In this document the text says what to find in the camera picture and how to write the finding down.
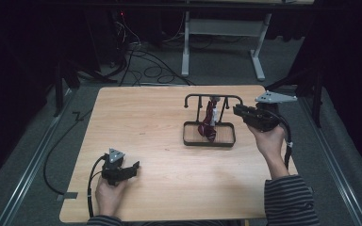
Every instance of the table leg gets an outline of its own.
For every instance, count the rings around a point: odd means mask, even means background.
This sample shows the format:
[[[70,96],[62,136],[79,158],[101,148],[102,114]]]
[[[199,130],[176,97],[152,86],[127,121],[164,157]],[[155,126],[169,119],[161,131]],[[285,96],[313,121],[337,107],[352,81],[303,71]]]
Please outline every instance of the table leg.
[[[182,55],[182,72],[185,77],[189,75],[189,12],[185,12],[185,33],[184,33],[184,52]]]
[[[272,15],[270,13],[266,14],[266,18],[264,19],[263,25],[261,26],[257,46],[254,50],[251,50],[251,59],[254,63],[257,80],[259,81],[264,81],[265,76],[263,73],[263,69],[261,68],[260,60],[258,59],[258,54],[260,53],[261,46],[263,45],[264,38],[266,37],[267,29],[269,28],[271,18]]]

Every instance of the person's right hand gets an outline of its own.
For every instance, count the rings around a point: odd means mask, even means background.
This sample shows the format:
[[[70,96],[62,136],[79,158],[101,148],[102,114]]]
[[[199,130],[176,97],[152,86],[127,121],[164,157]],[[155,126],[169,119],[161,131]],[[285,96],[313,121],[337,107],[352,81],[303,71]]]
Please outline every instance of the person's right hand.
[[[289,175],[281,156],[285,136],[284,129],[281,126],[276,126],[268,132],[261,132],[249,125],[248,128],[255,136],[257,149],[266,159],[272,179]]]
[[[285,137],[284,129],[276,126],[268,132],[260,132],[248,125],[249,130],[254,134],[258,150],[264,157],[281,156],[282,143]]]

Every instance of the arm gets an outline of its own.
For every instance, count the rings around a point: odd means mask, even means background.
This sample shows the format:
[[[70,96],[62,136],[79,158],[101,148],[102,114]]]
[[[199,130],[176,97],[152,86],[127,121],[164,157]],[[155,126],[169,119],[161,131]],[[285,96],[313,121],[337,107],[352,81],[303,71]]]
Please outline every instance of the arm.
[[[281,156],[284,129],[275,127],[261,133],[251,126],[257,149],[269,167],[271,180],[264,188],[264,208],[269,226],[320,225],[314,211],[313,194],[299,175],[289,175]]]
[[[95,191],[95,197],[99,207],[99,215],[90,218],[87,222],[87,225],[123,225],[119,218],[115,218],[113,216],[119,208],[126,182],[127,181],[122,181],[117,186],[111,186],[108,184],[106,179],[99,177],[98,185]]]

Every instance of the red object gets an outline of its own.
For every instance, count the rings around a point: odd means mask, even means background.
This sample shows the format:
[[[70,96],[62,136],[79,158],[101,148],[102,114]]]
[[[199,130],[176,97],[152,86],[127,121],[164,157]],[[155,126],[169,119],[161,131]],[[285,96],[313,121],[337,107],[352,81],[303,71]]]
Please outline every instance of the red object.
[[[216,138],[216,130],[214,130],[213,109],[216,108],[217,101],[209,101],[206,108],[206,117],[198,126],[198,132],[202,137],[206,137],[210,142],[214,142]]]

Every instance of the black controller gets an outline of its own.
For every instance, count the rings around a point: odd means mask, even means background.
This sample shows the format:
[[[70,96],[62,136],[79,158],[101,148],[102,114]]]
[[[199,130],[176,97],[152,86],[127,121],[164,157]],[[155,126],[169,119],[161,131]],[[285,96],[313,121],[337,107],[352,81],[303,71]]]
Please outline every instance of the black controller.
[[[277,104],[257,103],[256,107],[236,105],[233,108],[234,114],[241,116],[243,122],[262,132],[270,131],[280,123]]]
[[[130,168],[122,168],[124,153],[114,149],[105,154],[105,164],[102,166],[102,177],[107,179],[111,186],[116,186],[120,181],[137,176],[137,169],[140,167],[140,161],[136,162]]]

